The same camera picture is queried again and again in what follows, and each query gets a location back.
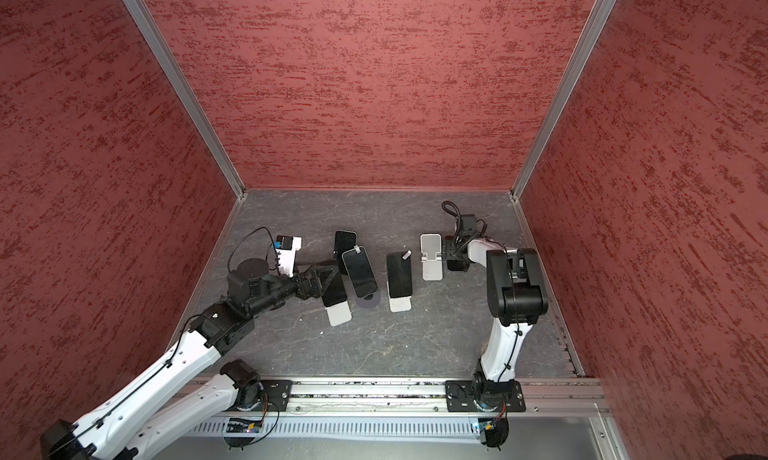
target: wire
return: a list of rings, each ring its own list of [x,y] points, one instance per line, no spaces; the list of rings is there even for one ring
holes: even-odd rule
[[[189,322],[190,322],[190,320],[192,320],[192,319],[195,319],[195,318],[197,318],[198,316],[200,316],[200,315],[192,315],[191,317],[189,317],[189,318],[187,319],[187,321],[185,321],[185,322],[184,322],[184,326],[181,328],[181,331],[179,332],[179,340],[176,342],[176,348],[174,349],[174,352],[173,352],[173,353],[170,355],[170,357],[168,358],[168,360],[166,360],[165,362],[163,362],[163,365],[162,365],[162,366],[161,366],[161,367],[160,367],[160,368],[159,368],[159,369],[158,369],[158,370],[157,370],[155,373],[153,373],[152,375],[150,375],[150,376],[149,376],[149,378],[147,378],[146,380],[144,380],[143,382],[141,382],[141,384],[140,384],[139,386],[137,386],[136,388],[134,388],[133,390],[131,390],[131,391],[130,391],[130,393],[128,393],[128,394],[127,394],[125,397],[122,397],[122,398],[120,399],[120,402],[116,403],[116,404],[115,404],[115,406],[114,406],[114,407],[112,407],[112,408],[109,410],[109,412],[107,412],[107,413],[103,414],[101,417],[97,418],[97,419],[96,419],[96,421],[95,421],[95,422],[93,422],[93,423],[91,424],[91,426],[90,426],[90,427],[88,427],[88,428],[85,428],[85,429],[84,429],[82,432],[80,432],[80,433],[79,433],[77,436],[75,436],[75,437],[73,437],[72,439],[68,440],[68,441],[67,441],[66,443],[64,443],[62,446],[60,446],[60,447],[56,448],[56,449],[55,449],[55,450],[53,450],[51,453],[49,453],[49,454],[48,454],[48,457],[49,457],[49,458],[52,458],[52,457],[53,457],[53,455],[54,455],[55,453],[57,453],[58,451],[60,451],[60,450],[61,450],[62,448],[64,448],[65,446],[68,446],[70,443],[72,443],[72,442],[74,442],[74,441],[78,440],[78,439],[79,439],[81,436],[83,436],[83,435],[85,435],[86,433],[90,432],[90,431],[91,431],[91,429],[93,429],[94,427],[96,427],[96,428],[100,428],[100,427],[101,427],[101,426],[104,424],[104,419],[105,419],[106,417],[109,417],[110,415],[112,415],[112,412],[114,412],[114,411],[115,411],[115,410],[116,410],[116,409],[117,409],[119,406],[123,405],[123,403],[125,403],[125,401],[126,401],[126,400],[128,400],[128,399],[130,398],[130,396],[132,396],[134,393],[138,392],[138,390],[139,390],[141,387],[143,387],[143,386],[147,385],[147,384],[149,383],[149,380],[151,380],[152,378],[154,378],[154,377],[158,376],[158,373],[162,372],[162,371],[163,371],[163,369],[165,369],[165,368],[168,368],[168,367],[170,367],[171,365],[173,365],[173,362],[172,362],[172,360],[173,360],[173,359],[174,359],[174,357],[176,356],[176,352],[178,352],[178,350],[179,350],[179,346],[181,345],[181,337],[182,337],[182,335],[184,335],[184,331],[187,329],[187,325],[189,325]]]
[[[274,238],[272,238],[272,232],[267,227],[260,226],[259,228],[255,229],[253,232],[248,233],[247,235],[245,235],[239,242],[237,242],[235,247],[232,249],[232,253],[230,253],[230,257],[226,260],[226,271],[227,272],[231,272],[232,271],[232,269],[230,268],[230,263],[232,262],[232,257],[234,256],[235,251],[237,251],[237,247],[240,246],[240,244],[242,242],[246,241],[248,239],[248,237],[250,237],[254,233],[259,232],[261,230],[266,230],[266,234],[270,236],[270,241],[272,242],[272,250],[274,250],[274,252],[275,252],[275,263],[277,263],[277,258],[278,258],[277,257],[277,247],[275,246]],[[277,267],[270,268],[270,270],[276,270],[276,269],[277,269]]]
[[[493,421],[494,425],[496,424],[496,422],[499,421],[499,419],[501,419],[502,415],[505,415],[507,413],[507,401],[506,401],[506,399],[504,399],[504,398],[502,399],[502,404],[504,405],[504,407],[502,408],[502,410],[498,413],[498,415],[494,419],[494,421]]]
[[[488,229],[488,224],[482,218],[475,220],[475,223],[477,222],[482,222],[482,230],[480,230],[480,236],[485,236],[485,230]]]
[[[460,254],[464,249],[469,245],[469,242],[473,241],[475,238],[480,236],[480,232],[475,231],[472,236],[470,236],[464,243],[462,243],[461,246],[456,248],[456,251],[454,252],[454,255]]]
[[[274,423],[274,425],[272,425],[272,428],[270,428],[270,430],[269,430],[269,431],[266,433],[266,435],[264,435],[263,437],[260,437],[260,438],[258,438],[257,440],[254,440],[254,441],[252,441],[252,442],[248,442],[248,443],[246,443],[246,444],[243,444],[242,446],[234,446],[234,445],[232,445],[232,444],[230,444],[230,443],[229,443],[229,441],[226,439],[226,437],[223,437],[223,438],[224,438],[224,442],[225,442],[225,443],[226,443],[228,446],[230,446],[230,448],[232,448],[232,447],[240,447],[240,448],[242,449],[243,447],[247,447],[247,446],[253,445],[253,444],[255,444],[255,443],[259,443],[259,442],[261,442],[262,440],[264,440],[264,438],[266,438],[266,437],[270,436],[270,433],[272,433],[272,431],[275,429],[275,427],[277,427],[277,422],[279,422],[279,421],[280,421],[280,407],[278,407],[278,406],[275,404],[275,402],[272,402],[272,401],[271,401],[271,400],[269,400],[269,399],[267,399],[267,400],[266,400],[266,405],[267,405],[267,409],[269,409],[269,406],[270,406],[270,405],[272,405],[272,406],[274,406],[274,407],[275,407],[275,410],[277,410],[277,418],[275,419],[275,423]]]
[[[264,418],[266,417],[266,411],[270,409],[270,397],[266,394],[266,390],[264,390],[264,408],[261,409],[261,421],[264,422]]]
[[[447,209],[446,205],[449,205],[449,206],[453,207],[453,211]],[[448,215],[455,216],[456,218],[458,218],[459,216],[462,215],[462,212],[460,212],[458,210],[458,206],[456,206],[456,204],[454,202],[450,202],[450,201],[446,200],[440,206],[442,206],[443,211],[445,211]]]
[[[503,246],[502,248],[504,248],[504,254],[507,256],[507,265],[509,265],[509,255],[507,255],[507,247]],[[509,279],[512,280],[512,272],[509,273]],[[517,321],[518,320],[518,299],[517,297],[514,296],[514,292],[512,293],[512,305],[514,308],[513,315],[514,315],[515,325],[517,326],[517,329],[514,331],[514,344],[512,345],[512,351],[509,352],[509,359],[504,364],[504,369],[502,370],[501,373],[498,374],[498,378],[496,378],[496,383],[499,383],[502,380],[502,375],[504,375],[504,372],[506,372],[507,369],[512,368],[511,364],[512,364],[512,357],[514,356],[514,350],[518,348],[518,339],[520,338],[520,335],[522,335],[522,333],[520,332],[520,321]]]

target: black mounting plate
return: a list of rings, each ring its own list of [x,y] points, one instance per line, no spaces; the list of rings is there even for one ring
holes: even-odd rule
[[[520,382],[512,382],[511,392],[504,393],[486,393],[481,395],[488,405],[500,405],[502,397],[507,404],[507,412],[524,412],[525,398],[520,388]],[[446,381],[446,403],[449,412],[483,412],[475,403],[475,395],[472,390],[472,382],[469,380],[448,380]]]
[[[469,261],[467,250],[462,254],[456,255],[456,244],[453,242],[453,236],[447,236],[442,242],[442,257],[446,261],[448,272],[466,272],[469,270]]]
[[[266,392],[266,397],[270,402],[273,402],[278,410],[284,412],[288,408],[288,400],[290,400],[290,390],[293,387],[293,382],[291,380],[264,380],[262,378],[261,385],[264,386],[264,392]],[[238,416],[245,416],[245,414],[251,412],[261,415],[261,402],[256,403],[249,412],[243,412],[237,408],[232,408],[229,412],[237,412]]]

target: black cable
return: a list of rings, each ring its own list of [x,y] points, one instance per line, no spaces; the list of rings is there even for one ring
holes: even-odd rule
[[[482,230],[480,230],[480,236],[485,236],[485,230],[488,229],[488,224],[482,218],[475,220],[475,223],[477,222],[482,222]]]
[[[242,448],[242,447],[251,446],[251,445],[253,445],[253,444],[256,444],[256,443],[259,443],[259,442],[261,442],[262,440],[264,440],[264,438],[266,438],[266,437],[270,436],[270,433],[272,433],[272,431],[275,429],[275,427],[277,427],[277,422],[279,422],[279,421],[280,421],[280,407],[278,407],[278,406],[275,404],[275,402],[273,402],[272,400],[269,400],[269,402],[268,402],[268,405],[272,405],[272,406],[274,406],[274,407],[275,407],[275,409],[277,410],[277,418],[275,419],[275,423],[274,423],[274,425],[272,425],[272,428],[270,428],[270,430],[269,430],[269,431],[266,433],[266,435],[264,435],[264,436],[263,436],[263,437],[261,437],[261,438],[258,438],[257,440],[254,440],[254,441],[252,441],[252,442],[248,442],[248,443],[246,443],[246,444],[244,444],[244,445],[242,445],[242,446],[234,446],[234,445],[231,445],[231,444],[229,443],[229,441],[227,441],[227,440],[226,440],[226,437],[224,437],[224,441],[226,442],[226,444],[227,444],[228,446],[230,446],[230,448],[232,448],[232,447],[240,447],[240,448]]]
[[[504,254],[507,256],[507,265],[509,265],[509,255],[507,255],[507,248],[504,246]],[[509,273],[509,279],[512,280],[512,272]],[[498,374],[498,378],[496,378],[496,383],[499,383],[502,379],[502,375],[504,375],[504,372],[507,371],[507,368],[510,367],[510,364],[512,363],[512,357],[514,356],[514,349],[518,348],[518,339],[520,338],[520,321],[518,320],[518,299],[516,296],[514,296],[514,292],[512,292],[512,305],[514,308],[514,321],[517,325],[517,329],[514,331],[514,344],[512,346],[512,351],[509,352],[509,359],[507,360],[507,363],[504,365],[504,369],[501,373]]]
[[[181,345],[181,337],[182,337],[182,335],[184,335],[184,331],[187,329],[187,325],[189,325],[189,322],[190,322],[190,320],[192,320],[192,319],[195,319],[195,318],[197,318],[198,316],[200,316],[200,315],[192,315],[191,317],[189,317],[189,318],[187,319],[187,321],[185,321],[185,322],[184,322],[184,326],[181,328],[181,332],[179,333],[179,340],[176,342],[176,348],[174,349],[174,352],[173,352],[173,353],[170,355],[170,357],[168,358],[168,360],[166,360],[165,362],[163,362],[163,366],[161,366],[161,367],[160,367],[160,368],[159,368],[159,369],[158,369],[158,370],[157,370],[155,373],[153,373],[152,375],[150,375],[150,376],[149,376],[149,378],[147,378],[146,380],[144,380],[143,382],[141,382],[141,384],[140,384],[139,386],[137,386],[136,388],[134,388],[133,390],[131,390],[131,391],[130,391],[130,393],[128,393],[128,394],[127,394],[125,397],[122,397],[122,398],[120,399],[120,402],[118,402],[117,404],[115,404],[115,406],[114,406],[114,407],[112,407],[112,408],[109,410],[109,412],[107,412],[107,413],[104,413],[104,414],[103,414],[101,417],[99,417],[99,418],[98,418],[98,419],[97,419],[95,422],[93,422],[93,423],[91,424],[91,426],[90,426],[90,427],[88,427],[88,428],[85,428],[85,429],[84,429],[82,432],[80,432],[80,433],[79,433],[77,436],[75,436],[74,438],[72,438],[71,440],[69,440],[68,442],[66,442],[65,444],[63,444],[62,446],[60,446],[60,447],[56,448],[55,450],[53,450],[51,453],[49,453],[49,454],[48,454],[48,457],[49,457],[49,458],[53,457],[53,455],[54,455],[56,452],[58,452],[59,450],[61,450],[61,449],[62,449],[62,448],[64,448],[65,446],[69,445],[70,443],[74,442],[75,440],[79,439],[81,436],[85,435],[86,433],[90,432],[90,431],[91,431],[91,429],[92,429],[93,427],[97,427],[97,428],[98,428],[98,427],[101,427],[101,426],[104,424],[104,419],[105,419],[106,417],[109,417],[110,415],[112,415],[112,412],[114,412],[114,411],[115,411],[115,409],[117,409],[119,406],[123,405],[123,403],[125,403],[125,401],[126,401],[126,400],[128,400],[128,399],[130,398],[130,396],[132,396],[134,393],[138,392],[138,390],[139,390],[141,387],[143,387],[143,386],[147,385],[147,384],[149,383],[149,380],[151,380],[152,378],[154,378],[154,377],[158,376],[158,373],[162,372],[162,371],[163,371],[163,369],[165,369],[165,368],[168,368],[168,367],[170,367],[171,365],[173,365],[173,362],[172,362],[171,360],[173,360],[173,359],[174,359],[174,357],[176,356],[176,352],[178,352],[178,350],[179,350],[179,346]]]
[[[248,239],[248,237],[250,237],[254,233],[259,232],[261,230],[266,230],[266,234],[270,236],[270,241],[272,242],[272,250],[275,252],[275,262],[277,262],[277,247],[275,246],[275,240],[272,238],[272,232],[267,227],[260,226],[259,228],[255,229],[253,232],[248,233],[247,235],[245,235],[239,242],[237,242],[235,247],[232,249],[232,253],[230,253],[230,257],[226,260],[226,271],[227,272],[231,272],[232,271],[232,269],[230,267],[230,263],[232,262],[232,257],[234,256],[235,252],[237,251],[237,247],[240,246],[240,244],[242,242],[246,241]]]
[[[454,255],[458,255],[461,252],[464,251],[464,249],[469,245],[471,241],[473,241],[475,238],[480,236],[480,232],[475,231],[472,236],[470,236],[464,243],[461,244],[461,246],[456,248],[456,251],[453,253]]]
[[[452,206],[454,211],[447,209],[446,205]],[[458,210],[458,206],[456,206],[454,202],[446,200],[440,206],[442,206],[443,211],[445,211],[448,215],[455,216],[456,218],[462,215],[462,213]]]
[[[446,208],[446,206],[451,206],[454,211],[451,211]],[[446,200],[445,202],[441,203],[440,206],[442,207],[442,210],[446,212],[450,216],[456,217],[456,228],[453,232],[453,242],[456,243],[458,241],[458,224],[461,222],[462,218],[462,212],[458,209],[458,206],[454,202]]]

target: metal bracket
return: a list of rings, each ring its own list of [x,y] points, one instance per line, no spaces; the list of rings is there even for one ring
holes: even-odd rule
[[[520,383],[513,381],[512,392],[491,393],[483,392],[481,397],[486,405],[494,405],[493,408],[484,408],[475,401],[475,392],[472,382],[463,380],[446,381],[446,403],[449,412],[500,412],[502,398],[507,404],[507,412],[525,412],[525,398]]]
[[[291,388],[293,388],[293,381],[291,380],[262,380],[261,385],[264,387],[266,397],[270,402],[273,402],[278,410],[284,412],[288,406],[290,400]],[[261,402],[255,404],[250,412],[261,413]],[[237,408],[231,408],[228,412],[237,412],[239,416],[243,416],[245,413]]]

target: phone screen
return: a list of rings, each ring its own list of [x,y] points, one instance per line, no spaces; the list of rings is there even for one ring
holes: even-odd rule
[[[390,253],[386,256],[386,274],[389,283],[389,297],[402,298],[413,295],[411,278],[411,257],[402,257],[406,252]]]
[[[360,247],[358,253],[353,247],[349,252],[342,253],[342,259],[357,298],[365,298],[379,291],[365,248]]]
[[[341,258],[341,254],[355,248],[357,245],[357,233],[344,230],[336,231],[336,239],[333,242],[333,254],[336,257],[336,263],[339,265],[339,273],[346,275],[346,268]]]
[[[328,285],[328,289],[322,294],[322,304],[326,307],[334,306],[342,301],[346,301],[346,290],[344,289],[344,279],[341,275],[336,275]]]

